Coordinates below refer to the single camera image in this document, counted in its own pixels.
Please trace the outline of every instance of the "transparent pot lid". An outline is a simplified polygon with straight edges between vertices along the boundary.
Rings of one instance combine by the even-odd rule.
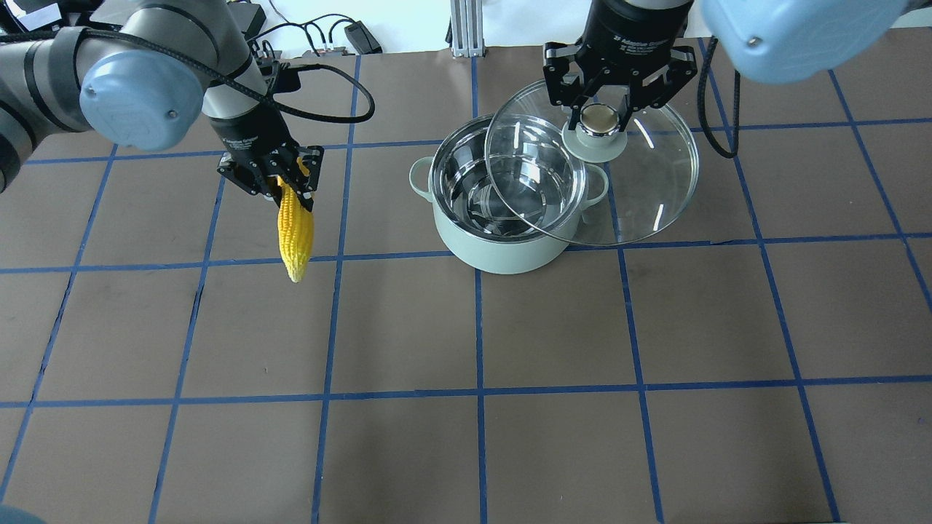
[[[492,185],[505,206],[532,228],[582,245],[639,241],[679,218],[699,174],[690,129],[668,105],[640,109],[626,129],[610,133],[617,125],[613,109],[623,106],[625,93],[624,87],[602,88],[583,113],[585,125],[574,131],[568,129],[569,112],[550,104],[543,80],[503,105],[489,122],[485,154]],[[524,124],[530,119],[541,123],[537,129]],[[541,126],[548,130],[545,141]],[[549,160],[554,151],[569,155],[568,165],[585,169],[558,172]],[[551,180],[574,190],[548,189]],[[569,218],[541,220],[554,213],[551,208]]]

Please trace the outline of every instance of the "yellow corn cob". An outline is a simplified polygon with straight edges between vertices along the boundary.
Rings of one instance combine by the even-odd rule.
[[[302,172],[307,168],[299,160]],[[279,178],[281,207],[279,208],[279,251],[292,282],[299,283],[308,268],[310,250],[314,244],[314,214],[304,209],[295,192]]]

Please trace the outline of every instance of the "black band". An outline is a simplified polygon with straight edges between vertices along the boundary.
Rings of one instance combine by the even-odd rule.
[[[39,111],[42,112],[42,115],[45,116],[49,122],[55,124],[62,131],[81,132],[80,130],[68,127],[52,113],[52,110],[42,98],[42,92],[39,91],[38,84],[35,83],[35,54],[41,45],[42,42],[36,42],[26,51],[24,67],[26,72],[26,87],[29,88],[29,95],[33,97],[33,103],[35,103],[35,106],[39,108]]]
[[[83,27],[62,27],[52,40],[52,47],[48,52],[48,67],[53,72],[49,78],[55,100],[69,117],[89,129],[90,124],[81,112],[81,82],[75,66],[77,48],[83,39]]]
[[[0,134],[0,193],[3,193],[20,173],[20,167],[20,156],[16,153],[16,148]]]
[[[141,7],[139,7],[139,10],[149,9],[149,8],[165,9],[166,11],[171,11],[172,13],[175,13],[175,14],[178,14],[178,15],[181,15],[187,18],[188,20],[191,21],[191,23],[197,25],[200,28],[200,30],[204,32],[204,35],[207,36],[211,40],[211,45],[213,46],[213,53],[216,55],[217,61],[220,62],[220,46],[217,44],[216,38],[213,37],[213,33],[211,33],[211,30],[208,29],[206,25],[204,25],[204,22],[198,20],[197,18],[192,16],[191,13],[185,11],[184,9],[179,9],[178,7],[169,6],[167,4],[143,4]]]
[[[3,109],[9,113],[13,119],[20,123],[23,130],[26,131],[26,134],[29,135],[29,141],[33,143],[33,151],[35,151],[35,149],[39,147],[39,141],[35,137],[35,130],[33,129],[33,126],[29,125],[29,120],[27,120],[26,117],[24,117],[19,111],[14,109],[12,105],[2,100],[0,100],[0,109]]]
[[[233,73],[230,73],[227,76],[236,80],[237,78],[240,77],[240,75],[242,75],[249,69],[250,65],[253,65],[253,55],[249,55],[248,57],[246,57],[246,62],[243,62],[242,65],[240,65],[240,67],[236,68],[236,71],[234,71]],[[223,86],[223,85],[224,85],[223,82],[211,80],[211,83],[207,86],[207,89],[216,88],[218,86]]]

